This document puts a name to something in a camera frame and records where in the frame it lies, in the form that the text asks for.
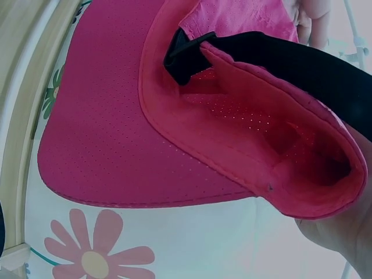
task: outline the flower print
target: flower print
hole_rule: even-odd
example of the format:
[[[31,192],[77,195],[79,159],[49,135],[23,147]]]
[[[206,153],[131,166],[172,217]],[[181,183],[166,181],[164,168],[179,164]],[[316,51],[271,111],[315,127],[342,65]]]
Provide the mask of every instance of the flower print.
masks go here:
[[[153,272],[135,265],[150,264],[155,255],[147,246],[134,247],[109,255],[123,230],[123,219],[112,210],[105,209],[97,217],[90,244],[87,222],[79,209],[70,211],[70,222],[76,241],[56,220],[51,222],[53,238],[44,241],[47,251],[56,257],[70,261],[53,267],[55,279],[155,279]]]
[[[26,268],[26,279],[28,279],[28,276],[31,274],[31,271],[30,271],[30,269],[29,269],[29,265],[28,265],[28,263],[26,263],[24,266],[25,266],[25,268]]]
[[[72,24],[75,24],[75,22],[77,21],[77,17],[81,14],[82,11],[83,11],[83,6],[80,6],[79,10],[77,10],[74,20],[72,21]]]
[[[48,119],[48,117],[51,115],[52,108],[54,106],[54,103],[56,102],[64,68],[65,66],[63,65],[60,70],[57,70],[55,72],[52,81],[52,88],[46,89],[45,103],[42,106],[42,110],[44,111],[44,119]]]

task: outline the adjustable strap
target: adjustable strap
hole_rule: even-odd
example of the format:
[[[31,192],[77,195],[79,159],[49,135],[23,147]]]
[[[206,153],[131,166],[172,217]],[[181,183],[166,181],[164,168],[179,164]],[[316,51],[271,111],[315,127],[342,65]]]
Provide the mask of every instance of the adjustable strap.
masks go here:
[[[179,85],[212,65],[200,52],[209,42],[237,62],[263,66],[269,73],[308,92],[372,141],[372,76],[323,51],[261,32],[217,38],[208,33],[190,41],[178,29],[164,66]]]

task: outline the pink flower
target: pink flower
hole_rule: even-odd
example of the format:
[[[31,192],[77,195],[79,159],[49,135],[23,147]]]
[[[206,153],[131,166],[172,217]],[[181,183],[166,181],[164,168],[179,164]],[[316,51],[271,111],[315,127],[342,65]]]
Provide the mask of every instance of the pink flower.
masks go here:
[[[85,275],[87,279],[155,279],[153,272],[147,269],[128,267],[152,263],[155,255],[149,247],[140,246],[108,255],[123,230],[123,219],[117,213],[107,209],[99,213],[93,233],[93,246],[89,241],[84,213],[72,209],[70,222],[78,244],[56,220],[51,222],[51,229],[62,243],[53,238],[44,241],[49,253],[72,262],[55,266],[55,279],[80,279]]]

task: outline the pink fabric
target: pink fabric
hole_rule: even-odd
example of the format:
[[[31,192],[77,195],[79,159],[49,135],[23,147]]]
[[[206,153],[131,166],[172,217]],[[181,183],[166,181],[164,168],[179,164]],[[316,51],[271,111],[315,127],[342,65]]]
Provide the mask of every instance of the pink fabric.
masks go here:
[[[277,26],[278,37],[287,34],[288,40],[294,40],[294,26],[288,24],[279,0],[254,1],[261,8],[250,10],[250,16],[255,15],[252,22],[238,13],[238,8],[253,8],[248,6],[251,2],[221,1],[220,5],[228,3],[231,9],[219,10],[216,1],[208,0],[167,0],[162,8],[163,0],[146,1],[146,5],[138,0],[95,0],[74,33],[59,95],[40,145],[38,162],[46,185],[76,202],[134,208],[261,195],[284,214],[303,218],[327,216],[353,202],[365,183],[365,162],[338,119],[320,103],[207,45],[205,55],[215,65],[216,75],[204,78],[208,72],[202,73],[180,92],[165,72],[162,59],[182,19],[194,34],[209,28],[220,34],[261,28],[275,35],[273,27]],[[270,7],[280,16],[268,12]],[[192,19],[201,22],[200,30],[191,27]],[[138,90],[143,112],[157,131],[141,112]],[[269,121],[274,114],[264,109],[272,108],[273,101],[258,97],[265,94],[276,105],[285,100],[292,110],[273,112],[287,117],[285,125],[278,119]],[[259,101],[257,108],[249,106],[254,100]],[[316,129],[296,126],[294,112]],[[295,121],[288,124],[288,119]],[[336,144],[330,158],[339,161],[329,164],[311,158],[325,167],[341,167],[338,170],[349,159],[352,173],[343,177],[342,171],[337,177],[332,171],[330,182],[340,181],[332,187],[320,187],[319,183],[326,183],[324,175],[310,183],[302,179],[311,175],[293,163],[295,154],[290,155],[293,162],[283,159],[294,150],[293,142],[275,146],[286,140],[272,140],[282,128],[287,138],[300,143],[307,158],[314,155],[319,135],[332,136],[328,142]],[[303,134],[310,143],[300,138]]]
[[[38,151],[40,175],[58,195],[122,208],[253,196],[161,136],[141,111],[142,48],[163,2],[94,0],[80,19]],[[175,3],[178,24],[197,1]]]
[[[202,22],[205,16],[199,16],[194,20]],[[140,75],[142,108],[160,133],[283,214],[316,219],[356,200],[366,183],[366,162],[329,109],[206,43],[203,53],[214,71],[180,88],[161,68],[167,44],[158,38],[169,41],[174,29],[166,19],[159,16],[153,24]],[[197,32],[188,33],[192,38]]]
[[[215,31],[226,37],[247,31],[298,42],[296,28],[282,0],[202,0],[180,23],[190,39]]]

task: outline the hand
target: hand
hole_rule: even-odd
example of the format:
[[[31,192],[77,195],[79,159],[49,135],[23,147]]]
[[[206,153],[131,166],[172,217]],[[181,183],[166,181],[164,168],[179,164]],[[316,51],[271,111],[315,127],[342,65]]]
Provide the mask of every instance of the hand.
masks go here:
[[[283,0],[299,42],[323,49],[328,42],[331,0]]]
[[[347,128],[362,150],[369,170],[372,170],[372,142],[350,126]],[[309,240],[340,252],[357,271],[358,267],[365,269],[361,262],[367,261],[372,254],[372,175],[369,175],[362,197],[347,211],[318,221],[296,220],[296,223]]]

